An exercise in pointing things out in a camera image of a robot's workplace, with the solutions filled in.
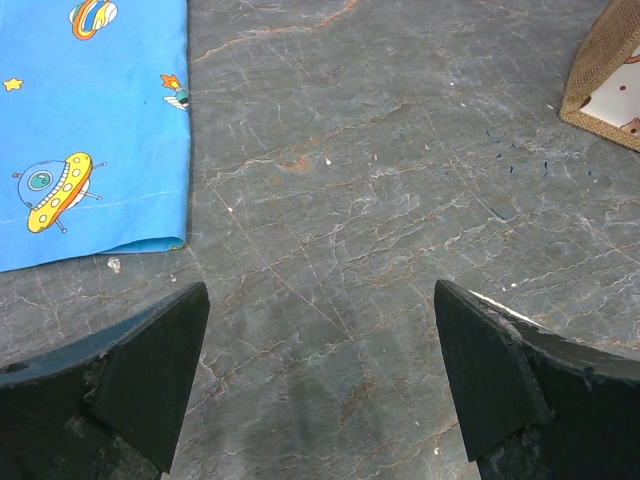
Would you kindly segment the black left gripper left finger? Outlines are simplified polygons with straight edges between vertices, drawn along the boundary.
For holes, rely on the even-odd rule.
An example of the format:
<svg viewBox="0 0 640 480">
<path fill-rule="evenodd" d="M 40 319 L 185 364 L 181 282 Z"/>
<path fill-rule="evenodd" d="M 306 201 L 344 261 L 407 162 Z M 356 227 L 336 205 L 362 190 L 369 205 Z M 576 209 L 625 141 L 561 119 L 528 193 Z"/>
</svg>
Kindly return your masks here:
<svg viewBox="0 0 640 480">
<path fill-rule="evenodd" d="M 159 479 L 171 469 L 210 302 L 189 285 L 1 369 L 4 479 Z"/>
</svg>

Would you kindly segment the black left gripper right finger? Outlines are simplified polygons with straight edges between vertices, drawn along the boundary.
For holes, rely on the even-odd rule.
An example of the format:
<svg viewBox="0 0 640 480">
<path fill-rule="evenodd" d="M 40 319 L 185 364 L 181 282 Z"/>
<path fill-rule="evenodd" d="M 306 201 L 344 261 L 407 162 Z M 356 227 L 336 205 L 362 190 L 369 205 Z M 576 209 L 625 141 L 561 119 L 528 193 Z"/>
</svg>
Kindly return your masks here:
<svg viewBox="0 0 640 480">
<path fill-rule="evenodd" d="M 451 281 L 436 282 L 434 306 L 466 454 L 482 478 L 638 478 L 638 361 Z"/>
</svg>

